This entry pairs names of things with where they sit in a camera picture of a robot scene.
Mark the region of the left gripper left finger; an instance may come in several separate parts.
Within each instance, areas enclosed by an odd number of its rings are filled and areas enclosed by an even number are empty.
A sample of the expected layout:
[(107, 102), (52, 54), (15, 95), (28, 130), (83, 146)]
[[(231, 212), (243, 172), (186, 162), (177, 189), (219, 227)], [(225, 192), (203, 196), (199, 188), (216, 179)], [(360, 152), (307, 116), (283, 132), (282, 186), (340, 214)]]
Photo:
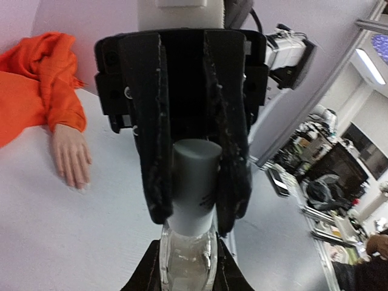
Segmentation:
[(153, 240), (121, 291), (160, 291), (160, 241)]

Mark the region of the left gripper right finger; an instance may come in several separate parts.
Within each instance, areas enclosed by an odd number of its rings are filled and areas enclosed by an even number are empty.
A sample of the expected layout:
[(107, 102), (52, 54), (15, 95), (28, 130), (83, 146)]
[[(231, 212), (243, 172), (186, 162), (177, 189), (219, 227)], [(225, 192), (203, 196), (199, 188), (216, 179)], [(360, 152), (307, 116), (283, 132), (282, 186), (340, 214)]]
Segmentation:
[(217, 237), (217, 268), (214, 291), (254, 291), (240, 271), (224, 241)]

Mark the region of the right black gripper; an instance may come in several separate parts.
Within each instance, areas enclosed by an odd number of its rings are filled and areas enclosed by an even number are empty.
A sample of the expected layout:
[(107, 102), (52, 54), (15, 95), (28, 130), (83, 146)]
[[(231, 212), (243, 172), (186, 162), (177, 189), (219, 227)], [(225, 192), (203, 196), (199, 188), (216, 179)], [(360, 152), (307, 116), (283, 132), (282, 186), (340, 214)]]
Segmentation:
[[(264, 104), (266, 37), (252, 30), (192, 28), (121, 33), (94, 47), (96, 88), (115, 133), (136, 126), (144, 196), (155, 224), (172, 206), (172, 132), (215, 132), (222, 148), (218, 233), (242, 218), (252, 192), (247, 127)], [(206, 125), (206, 87), (208, 120)]]

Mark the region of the clear nail polish bottle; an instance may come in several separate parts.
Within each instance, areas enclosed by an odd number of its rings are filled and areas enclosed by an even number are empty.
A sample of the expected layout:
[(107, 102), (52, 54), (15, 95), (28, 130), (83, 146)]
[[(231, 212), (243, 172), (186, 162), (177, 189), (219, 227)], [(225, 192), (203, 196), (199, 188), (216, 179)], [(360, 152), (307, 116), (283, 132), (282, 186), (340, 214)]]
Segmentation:
[(161, 290), (212, 290), (218, 263), (218, 237), (214, 226), (199, 236), (184, 236), (168, 224), (159, 243)]

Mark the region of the white nail polish cap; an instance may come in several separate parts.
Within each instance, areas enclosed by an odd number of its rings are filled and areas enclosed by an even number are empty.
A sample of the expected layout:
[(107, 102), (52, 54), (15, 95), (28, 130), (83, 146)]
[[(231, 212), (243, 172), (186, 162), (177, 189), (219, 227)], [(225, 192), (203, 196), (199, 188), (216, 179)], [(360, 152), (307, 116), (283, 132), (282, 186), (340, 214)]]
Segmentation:
[(184, 236), (210, 230), (222, 148), (203, 139), (182, 139), (173, 147), (173, 214), (169, 227)]

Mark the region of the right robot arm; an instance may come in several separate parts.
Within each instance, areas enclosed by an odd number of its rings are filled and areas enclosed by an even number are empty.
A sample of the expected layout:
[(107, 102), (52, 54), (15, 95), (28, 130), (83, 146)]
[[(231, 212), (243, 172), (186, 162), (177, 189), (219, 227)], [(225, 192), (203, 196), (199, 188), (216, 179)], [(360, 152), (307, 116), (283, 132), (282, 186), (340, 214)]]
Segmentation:
[(96, 88), (115, 133), (131, 128), (150, 217), (173, 213), (172, 145), (207, 139), (221, 146), (218, 231), (242, 218), (252, 192), (248, 135), (269, 69), (266, 38), (227, 20), (252, 1), (138, 1), (138, 29), (100, 39)]

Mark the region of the mannequin hand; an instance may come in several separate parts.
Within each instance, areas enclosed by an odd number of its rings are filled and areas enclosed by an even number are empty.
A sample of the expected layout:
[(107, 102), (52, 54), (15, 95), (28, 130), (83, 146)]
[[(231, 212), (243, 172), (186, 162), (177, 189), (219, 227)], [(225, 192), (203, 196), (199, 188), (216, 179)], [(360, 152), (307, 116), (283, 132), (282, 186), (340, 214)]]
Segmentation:
[(69, 187), (85, 189), (90, 184), (92, 158), (83, 133), (67, 125), (57, 124), (52, 146), (60, 177)]

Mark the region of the orange hoodie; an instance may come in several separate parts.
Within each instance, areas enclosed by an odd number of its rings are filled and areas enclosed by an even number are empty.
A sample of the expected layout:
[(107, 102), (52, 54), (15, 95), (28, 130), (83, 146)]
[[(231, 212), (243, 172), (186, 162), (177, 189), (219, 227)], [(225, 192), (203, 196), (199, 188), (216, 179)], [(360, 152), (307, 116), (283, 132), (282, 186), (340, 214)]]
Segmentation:
[(75, 90), (75, 37), (48, 32), (24, 38), (1, 55), (1, 146), (27, 127), (63, 124), (84, 131), (87, 118)]

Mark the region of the aluminium front rail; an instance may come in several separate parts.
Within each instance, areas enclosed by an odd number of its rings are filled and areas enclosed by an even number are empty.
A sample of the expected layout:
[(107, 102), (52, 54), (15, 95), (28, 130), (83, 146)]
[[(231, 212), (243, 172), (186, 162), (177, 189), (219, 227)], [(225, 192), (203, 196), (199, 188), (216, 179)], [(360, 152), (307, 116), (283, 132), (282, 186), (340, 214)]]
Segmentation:
[(236, 246), (236, 238), (235, 238), (235, 231), (232, 229), (226, 237), (226, 246), (233, 257), (234, 261), (238, 265), (238, 252), (237, 252), (237, 246)]

